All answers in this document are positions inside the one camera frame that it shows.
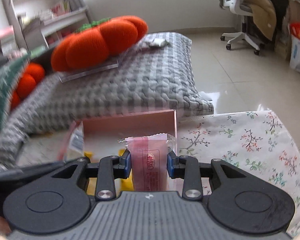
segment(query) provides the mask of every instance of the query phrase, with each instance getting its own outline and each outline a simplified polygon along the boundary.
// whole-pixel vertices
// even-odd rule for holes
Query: tiled floor
[[[188,35],[197,90],[213,98],[216,114],[272,109],[300,150],[300,74],[272,51],[254,55],[244,41],[228,51],[220,36]]]

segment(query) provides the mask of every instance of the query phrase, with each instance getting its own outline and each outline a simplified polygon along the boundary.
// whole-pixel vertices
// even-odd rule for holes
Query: green cushion
[[[20,76],[27,65],[28,55],[8,63],[0,69],[0,130],[10,113],[11,95],[18,85]]]

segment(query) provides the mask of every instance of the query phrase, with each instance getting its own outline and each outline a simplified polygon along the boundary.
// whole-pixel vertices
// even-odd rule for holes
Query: floral pattern
[[[296,206],[288,233],[300,233],[300,153],[273,111],[184,118],[178,126],[178,149],[179,155],[195,156],[199,162],[223,159],[285,190]],[[206,178],[202,189],[211,193]]]

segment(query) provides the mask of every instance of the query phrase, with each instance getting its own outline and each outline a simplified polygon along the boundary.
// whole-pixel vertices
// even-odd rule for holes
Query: baseboard
[[[188,34],[200,34],[200,33],[233,33],[236,32],[234,27],[201,27],[201,28],[187,28],[179,30],[171,30],[170,32],[181,33],[183,35]]]

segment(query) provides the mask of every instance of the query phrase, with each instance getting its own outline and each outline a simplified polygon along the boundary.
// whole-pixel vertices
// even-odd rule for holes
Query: open box
[[[98,162],[106,156],[118,155],[118,151],[125,147],[123,144],[118,143],[120,139],[134,136],[150,136],[158,133],[168,133],[177,137],[175,110],[83,119],[75,121],[71,125],[60,150],[60,160],[66,154],[72,132],[81,122],[83,123],[84,134],[83,150],[93,153],[92,161],[94,162]]]

